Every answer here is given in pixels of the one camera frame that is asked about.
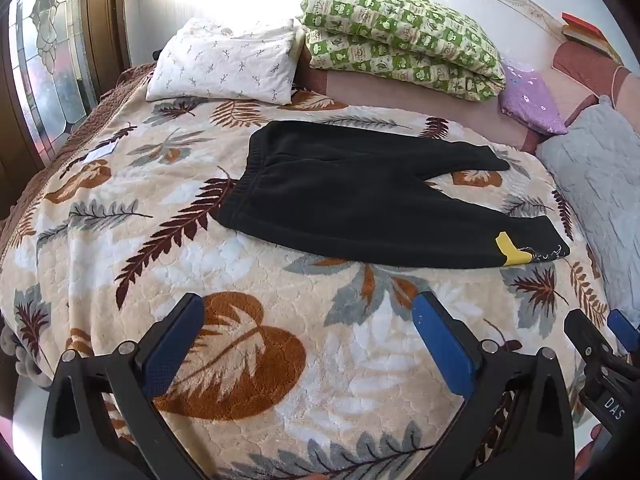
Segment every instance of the red book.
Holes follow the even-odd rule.
[[[562,13],[562,19],[565,20],[570,27],[582,30],[584,33],[589,34],[590,36],[595,36],[600,40],[607,41],[607,38],[604,37],[602,31],[595,25],[591,25],[591,23],[585,22],[584,20],[576,18],[566,12]]]

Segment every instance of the black pants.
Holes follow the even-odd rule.
[[[246,171],[218,221],[299,251],[390,266],[470,269],[567,255],[546,216],[511,218],[424,183],[509,168],[488,146],[273,121],[251,136]]]

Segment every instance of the window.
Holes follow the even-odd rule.
[[[13,0],[9,45],[22,113],[45,164],[97,104],[80,0]]]

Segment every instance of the yellow label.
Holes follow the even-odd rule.
[[[498,235],[495,242],[498,244],[500,252],[507,257],[507,261],[504,263],[505,266],[528,264],[533,258],[531,253],[521,251],[513,245],[511,238],[504,231]]]

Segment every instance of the folded blanket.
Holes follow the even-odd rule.
[[[504,89],[495,45],[470,17],[429,0],[304,0],[311,66],[356,70],[484,101]]]

